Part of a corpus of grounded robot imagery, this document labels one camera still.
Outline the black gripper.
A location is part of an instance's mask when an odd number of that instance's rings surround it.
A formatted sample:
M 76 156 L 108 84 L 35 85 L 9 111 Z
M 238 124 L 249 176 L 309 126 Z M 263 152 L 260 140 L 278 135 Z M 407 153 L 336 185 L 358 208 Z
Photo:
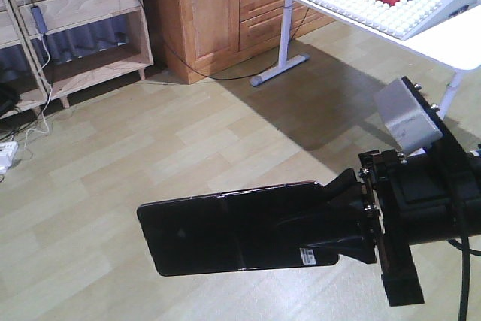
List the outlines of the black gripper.
M 465 151 L 437 109 L 424 99 L 420 86 L 407 77 L 398 79 L 408 85 L 443 135 L 411 154 L 398 146 L 359 156 L 368 206 L 380 212 L 374 218 L 374 234 L 381 279 L 392 307 L 424 301 L 411 246 L 460 240 L 465 283 L 473 253 L 468 238 L 480 234 L 480 151 Z M 362 188 L 353 168 L 324 186 L 322 205 L 329 216 L 362 214 Z M 323 235 L 304 242 L 304 264 L 336 264 L 340 255 L 365 264 L 377 262 L 370 236 Z

